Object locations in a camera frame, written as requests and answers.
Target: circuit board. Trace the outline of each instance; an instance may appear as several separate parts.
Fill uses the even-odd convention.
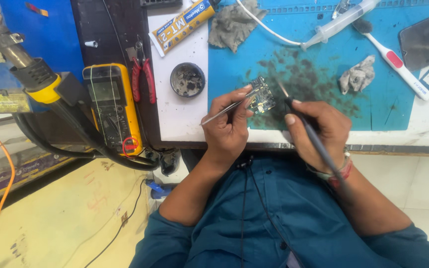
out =
[[[256,97],[253,99],[250,106],[252,109],[256,109],[254,111],[255,113],[264,113],[276,106],[271,90],[269,90],[262,76],[251,81],[251,85],[253,86],[252,93],[256,94]]]

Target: red pliers handle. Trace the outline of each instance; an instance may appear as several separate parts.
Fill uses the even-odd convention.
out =
[[[143,70],[148,82],[150,103],[154,104],[156,102],[155,78],[153,77],[152,68],[150,68],[150,59],[146,59],[144,63],[142,62],[142,66],[139,65],[138,60],[135,57],[132,59],[134,60],[134,68],[132,71],[132,91],[134,94],[134,101],[140,101],[140,71]]]

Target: yellow floor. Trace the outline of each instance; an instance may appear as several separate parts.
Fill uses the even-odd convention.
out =
[[[147,172],[96,159],[4,209],[0,268],[80,268],[115,236],[130,215]],[[128,267],[147,224],[146,186],[132,218],[90,265]]]

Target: hand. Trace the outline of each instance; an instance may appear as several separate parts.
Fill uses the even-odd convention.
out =
[[[201,122],[211,118],[219,111],[223,110],[224,107],[236,101],[244,100],[246,94],[252,89],[253,87],[249,84],[243,88],[215,98],[211,102],[211,109],[208,115],[203,117]],[[206,143],[208,143],[208,150],[205,156],[209,157],[211,162],[215,165],[219,165],[219,168],[224,171],[229,169],[246,147],[249,135],[246,119],[254,114],[251,110],[247,110],[247,107],[252,100],[253,97],[244,100],[240,105],[234,108],[234,111],[222,114],[203,126]]]
[[[292,107],[317,120],[321,131],[320,140],[334,160],[337,168],[341,168],[345,158],[344,147],[349,137],[352,121],[324,101],[300,102],[294,100]],[[299,117],[290,113],[285,116],[285,121],[299,156],[318,171],[332,173],[310,142],[306,129]]]

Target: white table surface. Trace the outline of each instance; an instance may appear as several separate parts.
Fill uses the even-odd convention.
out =
[[[178,9],[148,10],[149,30],[162,26],[192,4],[183,0]],[[254,31],[264,31],[256,27]],[[157,91],[158,118],[162,141],[205,141],[200,121],[208,108],[208,23],[177,44],[165,57],[161,57],[153,44],[153,75]],[[170,74],[177,64],[191,62],[198,65],[206,77],[203,91],[194,98],[176,95],[170,86]],[[289,133],[276,130],[249,129],[248,142],[291,142]],[[429,146],[429,101],[415,97],[406,131],[351,131],[348,144],[364,145],[416,145]]]

